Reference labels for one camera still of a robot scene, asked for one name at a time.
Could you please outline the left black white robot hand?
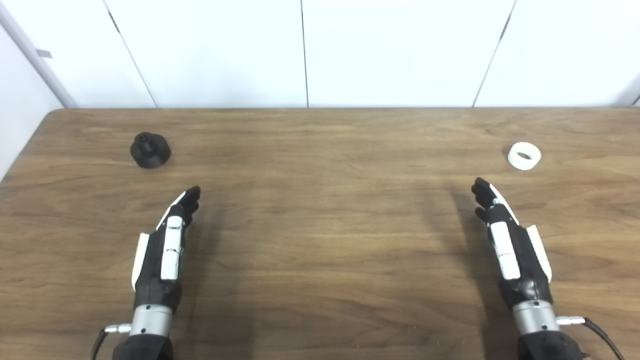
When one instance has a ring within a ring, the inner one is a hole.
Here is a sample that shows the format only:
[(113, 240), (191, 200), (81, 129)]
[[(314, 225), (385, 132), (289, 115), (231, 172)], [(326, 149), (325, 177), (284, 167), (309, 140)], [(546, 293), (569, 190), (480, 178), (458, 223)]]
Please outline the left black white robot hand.
[(186, 230), (199, 209), (201, 187), (186, 189), (167, 207), (155, 230), (139, 235), (131, 283), (134, 309), (164, 306), (176, 313), (183, 296), (179, 279)]

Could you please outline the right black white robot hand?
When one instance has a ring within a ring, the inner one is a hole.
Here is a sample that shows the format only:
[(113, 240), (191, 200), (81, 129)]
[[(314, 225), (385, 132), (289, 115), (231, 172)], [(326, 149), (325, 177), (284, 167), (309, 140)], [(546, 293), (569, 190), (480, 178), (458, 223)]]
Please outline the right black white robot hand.
[(553, 271), (537, 226), (522, 226), (502, 194), (484, 178), (475, 179), (471, 192), (499, 266), (498, 287), (506, 306), (553, 303)]

